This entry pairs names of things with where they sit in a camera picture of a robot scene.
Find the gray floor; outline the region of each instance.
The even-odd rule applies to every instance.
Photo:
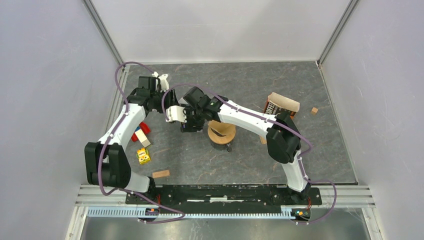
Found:
[[[312,219],[327,209],[312,209]],[[83,240],[369,240],[360,208],[335,209],[323,222],[296,226],[285,219],[184,219],[145,225],[135,218],[89,217]]]
[[[355,176],[342,141],[325,85],[314,62],[244,62],[166,64],[151,66],[159,74],[169,74],[169,84],[196,83],[214,90],[239,105],[261,112],[271,92],[300,102],[294,118],[300,133],[314,149],[303,157],[306,173],[312,180],[329,179],[354,183]],[[137,87],[139,76],[149,73],[131,66],[125,93]],[[181,98],[189,88],[176,89]],[[318,108],[316,115],[311,109]],[[140,165],[136,150],[139,142],[130,141],[126,154],[131,168],[151,176],[170,170],[171,176],[157,178],[158,184],[285,183],[282,166],[268,155],[259,137],[237,128],[233,151],[212,148],[206,133],[180,133],[178,123],[165,123],[163,114],[152,112],[145,120],[152,132],[147,136],[152,161]],[[308,146],[303,143],[302,149]]]

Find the yellow toy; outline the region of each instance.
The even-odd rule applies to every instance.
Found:
[[[150,162],[149,151],[144,147],[142,149],[137,150],[137,158],[138,162],[143,165]]]

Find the white wall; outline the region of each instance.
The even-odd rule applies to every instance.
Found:
[[[316,60],[349,0],[92,0],[125,61]]]
[[[424,239],[424,1],[360,1],[323,73],[388,240]]]
[[[0,1],[0,239],[64,239],[116,63],[79,0]]]

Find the metal corner post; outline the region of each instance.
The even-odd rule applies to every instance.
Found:
[[[115,58],[115,61],[118,64],[123,63],[123,59],[115,46],[114,42],[112,41],[111,36],[108,33],[108,30],[106,29],[105,25],[103,24],[102,19],[99,16],[99,13],[97,12],[92,0],[82,0],[85,8],[87,8],[88,13],[90,14],[94,24],[96,25],[98,31],[100,32],[101,36],[104,39],[104,42],[106,43],[107,47],[109,48],[110,52],[112,53],[113,57]]]
[[[343,15],[341,16],[340,20],[337,23],[337,26],[335,27],[334,31],[331,34],[330,39],[328,40],[327,44],[324,47],[324,50],[322,51],[321,55],[319,56],[316,63],[320,66],[323,64],[323,62],[326,60],[330,50],[334,46],[334,43],[336,42],[337,38],[339,37],[340,33],[342,32],[343,28],[345,27],[347,21],[349,20],[352,12],[354,11],[355,7],[357,6],[358,2],[360,0],[350,0],[349,4],[347,5],[346,9],[344,10]]]

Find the cable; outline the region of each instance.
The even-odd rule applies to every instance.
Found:
[[[336,189],[336,185],[335,185],[332,181],[327,180],[327,179],[320,179],[320,180],[318,180],[318,181],[311,181],[311,180],[309,180],[307,177],[305,177],[305,176],[306,176],[305,168],[304,168],[304,165],[303,165],[303,162],[302,162],[302,158],[301,158],[300,156],[302,156],[302,155],[304,155],[304,154],[306,154],[306,153],[310,152],[310,151],[312,150],[312,148],[313,148],[313,146],[312,146],[311,142],[310,142],[308,139],[306,139],[306,138],[305,138],[304,136],[302,136],[300,133],[296,132],[295,130],[291,129],[290,127],[288,127],[288,126],[286,126],[286,125],[284,125],[284,124],[282,124],[282,123],[279,123],[279,122],[274,121],[274,120],[267,119],[266,117],[260,116],[260,115],[258,115],[258,114],[255,114],[255,113],[252,113],[252,112],[249,112],[249,111],[243,110],[243,109],[237,109],[237,107],[235,107],[235,106],[231,105],[230,103],[228,103],[227,101],[225,101],[224,99],[222,99],[222,97],[218,96],[218,94],[217,94],[217,93],[215,93],[215,92],[213,92],[212,90],[209,90],[209,89],[207,89],[206,87],[202,87],[202,86],[199,86],[199,85],[197,85],[197,84],[191,84],[191,83],[180,83],[180,84],[174,85],[174,86],[170,87],[170,88],[169,88],[169,89],[168,89],[168,90],[167,90],[167,91],[163,94],[161,105],[162,105],[162,111],[163,111],[163,113],[164,113],[164,115],[165,115],[165,119],[166,119],[166,120],[169,120],[169,118],[168,118],[168,116],[167,116],[167,112],[165,111],[165,96],[166,96],[166,95],[167,95],[167,94],[168,94],[171,90],[173,90],[173,89],[174,89],[174,88],[176,88],[176,87],[180,87],[180,86],[191,86],[191,87],[197,87],[197,88],[199,88],[199,89],[203,90],[204,92],[207,92],[207,93],[209,93],[209,94],[213,95],[213,96],[214,96],[214,97],[216,97],[219,101],[221,101],[223,104],[225,104],[225,105],[229,106],[230,108],[232,108],[232,109],[234,109],[234,110],[236,110],[236,111],[239,111],[239,112],[241,112],[241,113],[247,114],[247,115],[249,115],[249,116],[256,117],[256,118],[258,118],[258,119],[260,119],[260,120],[263,120],[263,121],[266,121],[266,122],[269,122],[269,123],[275,124],[275,125],[277,125],[277,126],[279,126],[279,127],[283,128],[283,129],[285,129],[285,130],[289,131],[290,133],[294,134],[295,136],[297,136],[297,137],[298,137],[298,138],[300,138],[301,140],[305,141],[305,142],[306,142],[306,144],[308,144],[308,145],[309,145],[309,148],[308,148],[306,151],[301,152],[301,153],[299,154],[299,158],[298,158],[298,161],[300,162],[300,170],[301,170],[301,172],[302,172],[302,175],[304,176],[304,177],[303,177],[303,179],[305,179],[305,181],[307,181],[307,182],[308,182],[308,183],[310,183],[310,184],[319,184],[319,183],[323,183],[323,182],[325,182],[325,183],[330,183],[330,184],[333,186],[333,188],[334,188],[334,201],[333,201],[333,203],[332,203],[331,208],[328,210],[328,212],[327,212],[324,216],[322,216],[322,217],[320,217],[320,218],[318,218],[318,219],[316,219],[316,220],[313,220],[313,221],[307,222],[307,223],[305,223],[305,222],[296,222],[296,224],[309,225],[309,224],[313,224],[313,223],[319,222],[319,221],[321,221],[321,220],[324,220],[324,219],[326,219],[326,218],[329,216],[329,214],[333,211],[334,206],[336,205],[336,199],[337,199],[337,189]]]
[[[118,83],[118,73],[119,73],[119,70],[120,70],[123,66],[128,65],[128,64],[137,64],[137,65],[140,65],[140,66],[142,66],[143,68],[147,69],[147,70],[148,70],[149,72],[151,72],[152,74],[154,73],[154,72],[153,72],[153,70],[151,70],[150,68],[148,68],[146,65],[144,65],[144,64],[142,64],[142,63],[139,63],[139,62],[136,62],[136,61],[126,61],[126,62],[124,62],[124,63],[121,63],[121,64],[120,64],[120,65],[116,68],[116,70],[115,70],[115,84],[116,84],[116,87],[118,88],[118,91],[119,91],[119,93],[122,95],[122,98],[123,98],[123,100],[124,100],[124,102],[125,102],[125,113],[128,113],[128,111],[129,111],[129,109],[130,109],[130,104],[128,103],[128,99],[127,99],[127,97],[125,96],[124,91],[122,90],[121,86],[120,86],[120,85],[119,85],[119,83]],[[117,131],[118,127],[119,127],[119,126],[121,125],[121,123],[124,121],[124,119],[125,119],[125,117],[126,117],[126,116],[127,116],[127,115],[123,114],[123,115],[122,115],[122,117],[118,120],[118,122],[116,123],[115,127],[112,129],[112,131],[110,131],[110,135],[107,137],[106,141],[104,141],[103,147],[101,148],[101,151],[100,151],[100,156],[99,156],[99,159],[98,159],[98,168],[97,168],[98,186],[100,187],[100,191],[101,191],[101,193],[102,193],[103,195],[105,195],[105,196],[108,196],[108,195],[110,195],[111,193],[115,192],[116,190],[118,190],[118,188],[117,188],[117,187],[115,187],[115,188],[113,188],[113,189],[112,189],[111,191],[109,191],[109,192],[106,192],[106,191],[105,191],[105,187],[103,186],[103,181],[102,181],[102,164],[103,164],[103,156],[105,155],[106,146],[109,144],[109,142],[111,141],[111,139],[112,139],[112,137],[113,137],[113,134],[115,134],[115,132]],[[126,192],[126,193],[131,193],[131,192],[132,192],[132,191],[129,191],[129,190],[126,190],[126,189],[120,189],[120,190],[121,190],[121,191],[123,191],[123,192]],[[183,213],[182,211],[179,211],[179,210],[176,210],[176,209],[173,209],[173,208],[170,208],[170,207],[164,206],[164,205],[162,205],[162,204],[156,203],[156,202],[154,202],[153,200],[149,199],[148,197],[144,196],[143,194],[141,194],[141,193],[139,193],[139,192],[133,192],[133,193],[134,193],[135,195],[139,196],[140,198],[142,198],[142,199],[146,200],[147,202],[149,202],[149,203],[151,203],[151,204],[154,204],[154,205],[156,205],[156,206],[158,206],[158,207],[160,207],[160,208],[166,209],[166,210],[168,210],[168,211],[171,211],[171,212],[174,212],[174,213],[177,213],[177,214],[182,214],[182,215],[181,215],[181,216],[179,216],[179,217],[172,218],[172,219],[167,219],[167,220],[162,220],[162,221],[148,221],[148,222],[146,222],[146,221],[145,221],[144,223],[146,223],[146,224],[162,224],[162,223],[169,223],[169,222],[178,221],[178,220],[180,220],[180,219],[182,219],[182,218],[184,218],[184,217],[186,216],[186,214],[185,214],[185,213]]]
[[[299,154],[299,156],[302,156],[302,155],[304,155],[304,154],[307,154],[308,152],[310,152],[311,150],[312,150],[312,148],[313,148],[313,146],[312,146],[312,144],[311,144],[311,142],[308,140],[308,139],[306,139],[304,136],[302,136],[300,133],[298,133],[297,131],[295,131],[295,130],[293,130],[293,129],[291,129],[290,127],[288,127],[288,126],[286,126],[286,125],[284,125],[284,124],[282,124],[282,123],[279,123],[279,122],[277,122],[277,121],[274,121],[274,120],[271,120],[271,119],[267,119],[266,117],[263,117],[263,116],[261,116],[261,115],[258,115],[258,114],[255,114],[255,113],[252,113],[252,112],[249,112],[249,111],[246,111],[246,110],[243,110],[243,109],[237,109],[237,107],[235,107],[235,106],[233,106],[233,105],[231,105],[230,103],[228,103],[227,101],[225,101],[224,99],[222,99],[222,97],[220,97],[220,96],[218,96],[218,94],[217,93],[215,93],[215,92],[213,92],[212,90],[209,90],[209,89],[207,89],[206,87],[202,87],[202,86],[199,86],[199,85],[197,85],[197,84],[191,84],[191,83],[180,83],[180,84],[177,84],[177,85],[174,85],[174,86],[172,86],[172,87],[170,87],[164,94],[163,94],[163,97],[162,97],[162,111],[163,111],[163,113],[164,113],[164,115],[165,115],[165,119],[166,120],[169,120],[169,118],[168,118],[168,116],[167,116],[167,112],[165,111],[165,96],[171,91],[171,90],[173,90],[174,88],[176,88],[176,87],[180,87],[180,86],[191,86],[191,87],[197,87],[197,88],[199,88],[199,89],[201,89],[201,90],[203,90],[204,92],[207,92],[207,93],[209,93],[209,94],[211,94],[211,95],[213,95],[214,97],[216,97],[219,101],[221,101],[223,104],[225,104],[225,105],[227,105],[228,107],[230,107],[230,108],[232,108],[232,109],[234,109],[234,110],[236,110],[236,111],[239,111],[240,113],[244,113],[244,114],[247,114],[247,115],[249,115],[249,116],[252,116],[252,117],[255,117],[255,118],[258,118],[258,119],[260,119],[260,120],[262,120],[262,121],[266,121],[266,122],[269,122],[269,123],[272,123],[272,124],[275,124],[275,125],[277,125],[277,126],[279,126],[279,127],[282,127],[283,129],[285,129],[285,130],[287,130],[287,131],[289,131],[290,133],[292,133],[292,134],[294,134],[295,136],[297,136],[298,138],[300,138],[301,140],[303,140],[303,141],[305,141],[305,143],[306,144],[308,144],[308,146],[309,146],[309,148],[307,149],[307,150],[305,150],[305,151],[303,151],[303,152],[301,152],[300,154]]]

